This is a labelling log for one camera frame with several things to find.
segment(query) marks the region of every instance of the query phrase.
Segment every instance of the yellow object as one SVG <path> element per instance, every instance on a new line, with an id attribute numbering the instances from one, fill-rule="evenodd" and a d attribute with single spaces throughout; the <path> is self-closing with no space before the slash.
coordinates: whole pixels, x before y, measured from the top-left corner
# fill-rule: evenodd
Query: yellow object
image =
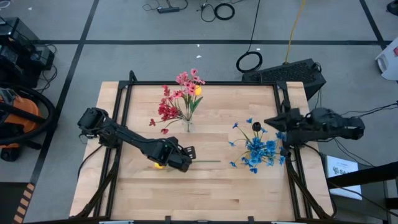
<path id="1" fill-rule="evenodd" d="M 195 86 L 195 95 L 199 96 L 201 94 L 201 86 L 200 85 L 196 85 Z"/>
<path id="2" fill-rule="evenodd" d="M 300 10 L 299 10 L 299 12 L 298 12 L 298 14 L 297 14 L 296 21 L 294 22 L 294 25 L 293 25 L 293 29 L 292 29 L 292 31 L 291 31 L 291 33 L 290 33 L 290 39 L 289 39 L 289 45 L 287 46 L 287 52 L 286 52 L 285 63 L 287 63 L 287 57 L 289 56 L 290 44 L 292 43 L 292 38 L 293 38 L 294 29 L 296 28 L 297 21 L 298 21 L 299 18 L 300 18 L 300 15 L 301 15 L 301 12 L 303 11 L 304 5 L 305 5 L 305 0 L 303 0 L 303 3 L 301 4 Z"/>
<path id="3" fill-rule="evenodd" d="M 155 168 L 156 169 L 163 169 L 164 166 L 159 165 L 157 162 L 155 162 Z"/>

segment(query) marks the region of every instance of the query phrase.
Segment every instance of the wooden tabletop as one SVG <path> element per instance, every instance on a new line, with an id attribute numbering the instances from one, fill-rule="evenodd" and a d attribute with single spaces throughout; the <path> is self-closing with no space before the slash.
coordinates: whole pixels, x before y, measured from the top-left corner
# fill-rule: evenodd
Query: wooden tabletop
<path id="1" fill-rule="evenodd" d="M 96 105 L 105 109 L 110 117 L 117 86 L 117 82 L 103 82 Z M 292 107 L 300 108 L 302 114 L 308 113 L 302 83 L 291 82 L 287 86 Z M 277 115 L 272 87 L 205 85 L 202 88 L 204 97 L 194 114 L 193 132 L 185 133 L 182 123 L 175 122 L 169 126 L 169 133 L 163 135 L 160 133 L 164 127 L 162 123 L 149 126 L 151 118 L 159 118 L 157 109 L 163 89 L 161 86 L 133 86 L 128 128 L 146 138 L 175 136 L 183 147 L 195 146 L 198 162 L 194 162 L 186 173 L 170 167 L 158 170 L 140 150 L 124 143 L 111 218 L 164 220 L 170 215 L 172 220 L 245 221 L 248 216 L 253 216 L 257 221 L 293 221 L 285 166 L 276 162 L 273 167 L 261 164 L 258 173 L 253 174 L 239 162 L 238 168 L 229 164 L 245 151 L 244 142 L 237 147 L 228 144 L 228 141 L 242 138 L 237 129 L 232 129 L 235 122 L 249 134 L 252 131 L 246 119 L 260 121 L 268 130 L 263 139 L 275 140 L 276 130 L 263 123 L 264 119 Z M 317 148 L 316 143 L 310 142 L 310 145 Z M 90 140 L 85 157 L 97 147 L 98 140 Z M 83 209 L 98 188 L 104 152 L 104 149 L 99 151 L 83 166 L 70 215 Z M 301 150 L 301 155 L 307 187 L 331 215 L 333 209 L 321 159 L 306 148 Z M 200 162 L 209 160 L 219 162 Z M 297 194 L 300 213 L 305 217 L 298 188 Z M 107 197 L 106 192 L 101 214 L 104 214 Z"/>

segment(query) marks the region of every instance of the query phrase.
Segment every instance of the concrete floor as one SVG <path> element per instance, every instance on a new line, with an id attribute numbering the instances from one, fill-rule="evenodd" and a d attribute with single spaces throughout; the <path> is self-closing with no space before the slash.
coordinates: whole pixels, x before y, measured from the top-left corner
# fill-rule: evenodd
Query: concrete floor
<path id="1" fill-rule="evenodd" d="M 386 12 L 391 0 L 365 0 L 384 40 L 398 36 L 398 17 Z M 249 40 L 254 22 L 256 0 L 234 5 L 230 21 L 212 23 L 200 19 L 199 0 L 188 0 L 186 10 L 158 14 L 144 11 L 142 5 L 153 0 L 36 0 L 11 1 L 0 11 L 2 17 L 20 17 L 42 40 L 59 40 L 54 64 L 58 77 L 44 92 L 55 105 L 63 106 L 58 128 L 53 136 L 36 190 L 25 218 L 26 222 L 67 218 L 76 187 L 76 173 L 85 145 L 78 138 L 77 121 L 87 107 L 95 106 L 103 81 L 126 80 L 134 70 L 139 80 L 173 80 L 176 74 L 197 68 L 205 80 L 240 80 L 235 68 L 237 58 L 245 53 L 247 44 L 169 44 L 155 42 L 94 42 L 86 40 Z M 183 6 L 182 0 L 173 0 Z M 255 40 L 288 40 L 301 2 L 293 0 L 261 1 Z M 92 22 L 87 23 L 90 10 Z M 227 9 L 220 14 L 228 15 Z M 203 15 L 211 18 L 207 11 Z M 377 41 L 359 0 L 308 0 L 297 24 L 295 40 L 324 40 L 318 45 L 293 45 L 289 61 L 312 58 L 321 63 L 327 80 L 322 103 L 338 113 L 348 110 L 369 110 L 398 100 L 398 84 L 380 76 L 374 58 L 379 45 L 328 45 L 328 40 Z M 287 45 L 252 45 L 260 49 L 262 68 L 280 65 Z M 247 68 L 256 62 L 247 58 Z M 62 88 L 70 82 L 65 101 L 59 101 Z M 310 100 L 313 108 L 316 98 Z M 341 141 L 351 152 L 382 165 L 398 161 L 396 127 L 397 111 L 382 111 L 364 117 L 365 137 L 359 141 Z M 319 144 L 321 152 L 350 159 L 334 142 Z M 0 161 L 0 182 L 29 182 L 39 151 L 25 149 L 18 161 Z M 389 183 L 390 196 L 397 190 Z M 356 214 L 338 210 L 341 219 L 373 223 Z"/>

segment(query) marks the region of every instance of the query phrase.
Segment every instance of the orange vacuum cleaner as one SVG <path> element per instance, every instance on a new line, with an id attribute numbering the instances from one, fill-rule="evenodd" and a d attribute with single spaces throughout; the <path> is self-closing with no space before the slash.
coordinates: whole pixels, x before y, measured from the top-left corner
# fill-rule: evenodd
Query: orange vacuum cleaner
<path id="1" fill-rule="evenodd" d="M 33 142 L 31 139 L 44 132 L 53 120 L 55 108 L 40 93 L 28 89 L 31 95 L 24 88 L 19 86 L 17 91 L 11 88 L 0 87 L 0 148 L 1 159 L 5 161 L 15 161 L 19 157 L 21 146 L 25 145 L 32 149 L 41 149 L 41 144 Z M 35 101 L 43 101 L 48 109 L 47 119 L 43 118 L 42 113 Z"/>

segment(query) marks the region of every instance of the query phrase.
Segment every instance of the clear vase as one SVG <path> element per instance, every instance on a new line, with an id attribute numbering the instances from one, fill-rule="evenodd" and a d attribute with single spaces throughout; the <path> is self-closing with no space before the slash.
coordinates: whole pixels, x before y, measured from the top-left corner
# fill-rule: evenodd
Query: clear vase
<path id="1" fill-rule="evenodd" d="M 184 131 L 186 133 L 191 133 L 193 131 L 193 121 L 192 118 L 190 120 L 182 119 L 182 125 L 184 126 Z"/>

